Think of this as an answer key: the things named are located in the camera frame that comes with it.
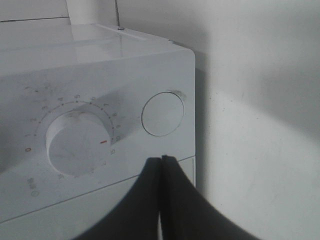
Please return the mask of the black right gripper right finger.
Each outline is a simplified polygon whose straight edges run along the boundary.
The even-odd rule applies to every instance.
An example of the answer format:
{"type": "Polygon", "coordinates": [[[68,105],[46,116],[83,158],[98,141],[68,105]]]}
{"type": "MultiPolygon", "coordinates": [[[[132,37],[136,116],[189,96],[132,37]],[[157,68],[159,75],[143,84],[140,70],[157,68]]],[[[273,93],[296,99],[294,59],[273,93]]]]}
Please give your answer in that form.
{"type": "Polygon", "coordinates": [[[219,213],[192,185],[178,161],[162,161],[160,220],[165,240],[253,240],[219,213]]]}

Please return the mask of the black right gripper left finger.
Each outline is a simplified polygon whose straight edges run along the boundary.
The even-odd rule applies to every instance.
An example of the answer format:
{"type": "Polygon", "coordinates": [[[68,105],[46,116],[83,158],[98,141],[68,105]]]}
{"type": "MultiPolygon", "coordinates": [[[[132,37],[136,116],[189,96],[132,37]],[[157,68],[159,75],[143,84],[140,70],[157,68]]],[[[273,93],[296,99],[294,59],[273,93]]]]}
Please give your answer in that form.
{"type": "Polygon", "coordinates": [[[151,157],[124,198],[77,240],[157,240],[162,162],[151,157]]]}

